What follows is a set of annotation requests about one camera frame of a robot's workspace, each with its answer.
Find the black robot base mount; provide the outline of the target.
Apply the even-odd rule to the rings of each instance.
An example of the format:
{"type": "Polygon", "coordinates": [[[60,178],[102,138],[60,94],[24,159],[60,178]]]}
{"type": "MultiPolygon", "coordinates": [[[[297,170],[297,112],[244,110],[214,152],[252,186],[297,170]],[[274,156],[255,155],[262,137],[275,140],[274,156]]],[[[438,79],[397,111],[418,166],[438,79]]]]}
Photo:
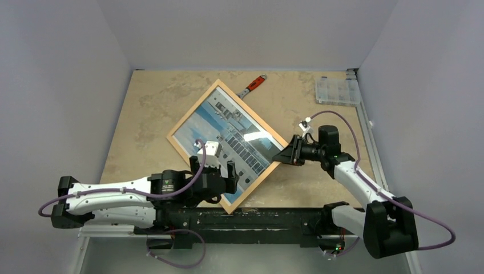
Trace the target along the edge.
{"type": "Polygon", "coordinates": [[[228,214],[221,208],[183,208],[156,212],[149,228],[136,235],[168,235],[155,249],[190,249],[207,244],[293,244],[340,253],[350,247],[350,232],[329,221],[322,208],[239,208],[228,214]]]}

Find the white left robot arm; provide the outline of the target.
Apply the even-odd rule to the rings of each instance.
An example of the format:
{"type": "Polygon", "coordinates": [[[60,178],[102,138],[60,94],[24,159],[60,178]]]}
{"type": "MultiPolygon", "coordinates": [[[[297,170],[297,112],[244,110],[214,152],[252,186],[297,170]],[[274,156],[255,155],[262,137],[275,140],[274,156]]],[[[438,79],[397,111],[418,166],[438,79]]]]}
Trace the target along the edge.
{"type": "Polygon", "coordinates": [[[191,156],[190,170],[165,170],[137,180],[112,183],[107,188],[83,184],[72,176],[61,177],[58,198],[49,216],[53,227],[80,228],[102,221],[131,224],[164,233],[170,227],[168,212],[195,208],[201,202],[217,204],[224,194],[235,194],[239,175],[233,161],[227,174],[213,156],[191,156]]]}

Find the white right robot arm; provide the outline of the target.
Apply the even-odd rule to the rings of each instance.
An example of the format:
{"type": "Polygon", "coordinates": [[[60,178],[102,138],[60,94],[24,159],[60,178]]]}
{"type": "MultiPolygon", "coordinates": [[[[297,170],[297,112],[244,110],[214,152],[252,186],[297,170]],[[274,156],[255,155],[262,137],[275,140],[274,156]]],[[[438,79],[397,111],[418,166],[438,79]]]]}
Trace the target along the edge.
{"type": "Polygon", "coordinates": [[[342,152],[336,126],[320,126],[315,143],[308,143],[302,136],[294,135],[272,160],[293,166],[302,166],[307,161],[318,162],[332,179],[343,185],[364,206],[363,211],[359,211],[346,202],[325,205],[320,217],[325,231],[343,228],[351,232],[363,240],[366,250],[375,259],[418,248],[414,215],[395,205],[401,203],[411,208],[410,200],[398,198],[380,188],[357,168],[355,158],[342,152]]]}

